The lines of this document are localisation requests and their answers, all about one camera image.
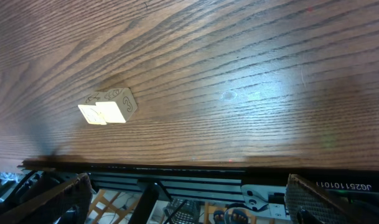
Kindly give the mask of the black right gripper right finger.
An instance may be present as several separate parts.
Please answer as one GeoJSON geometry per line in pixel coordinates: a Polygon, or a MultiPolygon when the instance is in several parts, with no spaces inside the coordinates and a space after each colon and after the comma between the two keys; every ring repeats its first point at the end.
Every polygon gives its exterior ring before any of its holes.
{"type": "Polygon", "coordinates": [[[297,174],[288,177],[285,203],[293,223],[379,223],[379,212],[351,204],[297,174]]]}

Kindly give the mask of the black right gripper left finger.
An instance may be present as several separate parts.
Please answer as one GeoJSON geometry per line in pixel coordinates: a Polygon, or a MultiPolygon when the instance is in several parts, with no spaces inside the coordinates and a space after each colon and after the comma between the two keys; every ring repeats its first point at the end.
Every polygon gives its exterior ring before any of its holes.
{"type": "Polygon", "coordinates": [[[28,173],[0,202],[0,224],[84,224],[92,196],[86,173],[69,180],[54,173],[28,173]]]}

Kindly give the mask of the wooden block with squiggle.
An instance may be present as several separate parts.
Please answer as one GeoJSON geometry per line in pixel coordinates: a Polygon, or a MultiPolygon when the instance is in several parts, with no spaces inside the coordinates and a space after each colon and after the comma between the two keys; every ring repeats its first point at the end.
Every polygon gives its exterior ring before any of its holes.
{"type": "Polygon", "coordinates": [[[78,108],[88,124],[106,125],[103,114],[100,108],[96,105],[96,102],[102,100],[104,96],[105,92],[94,91],[92,94],[84,97],[82,102],[78,104],[78,108]]]}

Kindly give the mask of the wooden block number three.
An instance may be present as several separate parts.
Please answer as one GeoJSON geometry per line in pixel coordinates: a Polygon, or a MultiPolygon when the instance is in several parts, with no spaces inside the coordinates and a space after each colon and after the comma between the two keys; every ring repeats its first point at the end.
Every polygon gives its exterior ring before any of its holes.
{"type": "Polygon", "coordinates": [[[96,102],[107,123],[126,123],[138,106],[129,88],[106,91],[96,102]]]}

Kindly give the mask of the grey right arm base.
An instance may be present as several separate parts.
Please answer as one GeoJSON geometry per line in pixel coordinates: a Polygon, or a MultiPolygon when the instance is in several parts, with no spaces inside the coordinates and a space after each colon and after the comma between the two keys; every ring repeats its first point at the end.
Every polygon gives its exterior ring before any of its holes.
{"type": "Polygon", "coordinates": [[[241,191],[245,205],[256,216],[290,220],[284,186],[246,184],[241,186],[241,191]]]}

